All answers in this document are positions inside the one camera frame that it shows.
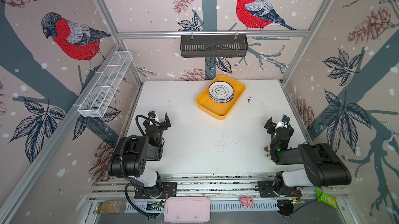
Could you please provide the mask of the orange sunburst plate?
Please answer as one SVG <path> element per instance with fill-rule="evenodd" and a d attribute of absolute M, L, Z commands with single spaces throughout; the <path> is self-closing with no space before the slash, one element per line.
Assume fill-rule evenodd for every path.
<path fill-rule="evenodd" d="M 211 100 L 217 104 L 227 104 L 233 100 L 233 97 L 227 99 L 216 99 L 211 97 Z"/>

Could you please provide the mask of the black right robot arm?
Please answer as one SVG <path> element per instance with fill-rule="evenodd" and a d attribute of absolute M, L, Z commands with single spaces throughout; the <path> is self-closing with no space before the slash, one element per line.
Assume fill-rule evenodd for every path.
<path fill-rule="evenodd" d="M 327 144 L 298 145 L 289 148 L 294 133 L 289 123 L 290 117 L 283 115 L 278 123 L 270 118 L 264 128 L 271 135 L 269 157 L 276 165 L 302 164 L 302 169 L 278 172 L 274 177 L 273 188 L 279 195 L 297 187 L 328 187 L 349 185 L 352 182 L 348 168 Z"/>

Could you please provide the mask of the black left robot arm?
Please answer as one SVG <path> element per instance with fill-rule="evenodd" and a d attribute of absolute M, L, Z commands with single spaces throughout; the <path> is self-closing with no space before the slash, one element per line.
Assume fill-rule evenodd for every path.
<path fill-rule="evenodd" d="M 126 180 L 135 188 L 135 199 L 166 199 L 169 194 L 159 172 L 146 163 L 160 161 L 163 156 L 164 131 L 171 127 L 168 115 L 160 122 L 155 111 L 137 115 L 135 122 L 140 135 L 122 137 L 111 156 L 109 176 Z"/>

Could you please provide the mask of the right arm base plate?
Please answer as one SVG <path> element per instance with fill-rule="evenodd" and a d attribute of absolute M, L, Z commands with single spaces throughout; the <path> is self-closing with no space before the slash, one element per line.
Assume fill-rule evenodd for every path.
<path fill-rule="evenodd" d="M 257 189 L 262 198 L 301 198 L 302 193 L 298 187 L 288 187 L 283 182 L 277 185 L 275 181 L 261 180 L 257 182 Z"/>

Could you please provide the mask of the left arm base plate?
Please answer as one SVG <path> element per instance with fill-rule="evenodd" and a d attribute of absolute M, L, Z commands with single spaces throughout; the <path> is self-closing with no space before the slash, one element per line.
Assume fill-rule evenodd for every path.
<path fill-rule="evenodd" d="M 136 189 L 134 198 L 136 200 L 158 200 L 175 197 L 177 193 L 176 182 L 163 182 L 153 187 Z"/>

